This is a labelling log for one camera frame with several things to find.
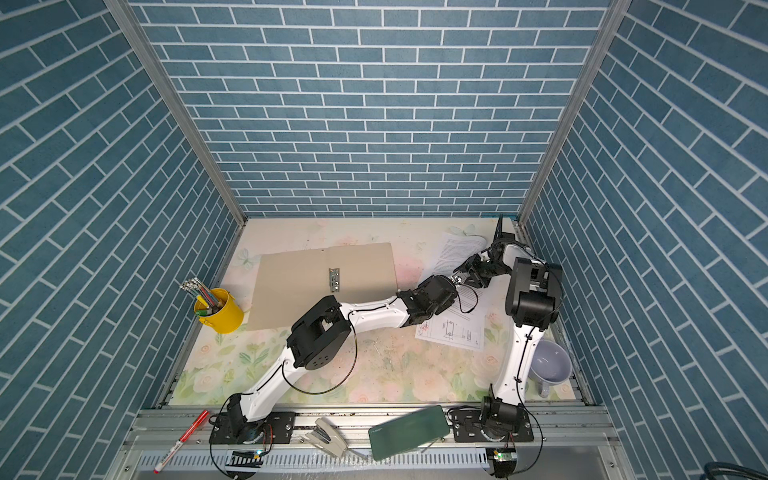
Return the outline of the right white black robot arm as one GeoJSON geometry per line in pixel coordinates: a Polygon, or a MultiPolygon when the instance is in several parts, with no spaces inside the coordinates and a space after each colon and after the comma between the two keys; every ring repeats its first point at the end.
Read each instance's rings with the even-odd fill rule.
{"type": "Polygon", "coordinates": [[[539,341],[562,305],[562,266],[542,260],[513,233],[498,231],[489,247],[454,269],[451,280],[474,289],[507,275],[504,310],[512,321],[507,358],[483,398],[481,421],[515,431],[527,413],[525,387],[539,341]]]}

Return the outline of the printed text paper sheet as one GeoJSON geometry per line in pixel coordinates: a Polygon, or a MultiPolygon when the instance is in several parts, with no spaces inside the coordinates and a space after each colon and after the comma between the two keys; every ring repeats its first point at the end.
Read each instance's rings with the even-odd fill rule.
{"type": "Polygon", "coordinates": [[[424,274],[451,276],[457,267],[472,255],[485,249],[487,245],[487,239],[482,236],[444,233],[433,251],[434,255],[429,267],[424,269],[424,274]]]}

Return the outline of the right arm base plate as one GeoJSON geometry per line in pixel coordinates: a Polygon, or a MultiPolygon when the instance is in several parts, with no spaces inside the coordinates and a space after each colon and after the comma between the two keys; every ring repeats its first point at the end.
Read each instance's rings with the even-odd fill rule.
{"type": "Polygon", "coordinates": [[[452,407],[445,413],[456,443],[526,443],[534,440],[529,416],[524,410],[519,411],[518,418],[512,423],[504,423],[496,418],[482,420],[477,407],[452,407]]]}

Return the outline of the beige cardboard folder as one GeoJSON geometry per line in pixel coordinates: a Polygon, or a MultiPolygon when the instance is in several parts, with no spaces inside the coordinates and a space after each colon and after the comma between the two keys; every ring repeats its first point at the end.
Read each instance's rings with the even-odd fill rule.
{"type": "Polygon", "coordinates": [[[261,258],[246,328],[293,325],[320,299],[364,303],[397,290],[392,246],[376,243],[264,255],[261,258]],[[329,269],[340,269],[339,292],[329,289],[329,269]]]}

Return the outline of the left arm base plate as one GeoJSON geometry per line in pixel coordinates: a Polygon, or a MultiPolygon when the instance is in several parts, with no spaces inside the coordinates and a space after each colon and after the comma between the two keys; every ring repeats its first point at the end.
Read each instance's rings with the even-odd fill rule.
{"type": "Polygon", "coordinates": [[[289,444],[296,420],[295,412],[273,412],[265,419],[246,422],[242,414],[214,415],[209,423],[211,445],[264,445],[289,444]]]}

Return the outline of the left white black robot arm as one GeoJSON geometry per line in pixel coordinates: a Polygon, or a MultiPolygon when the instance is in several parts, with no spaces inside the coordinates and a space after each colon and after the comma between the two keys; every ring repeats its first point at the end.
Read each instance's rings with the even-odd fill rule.
{"type": "Polygon", "coordinates": [[[416,288],[380,301],[345,303],[333,295],[323,297],[293,324],[268,372],[251,388],[228,398],[226,416],[233,434],[263,423],[304,374],[334,359],[350,335],[420,325],[457,299],[456,283],[444,275],[432,275],[416,288]]]}

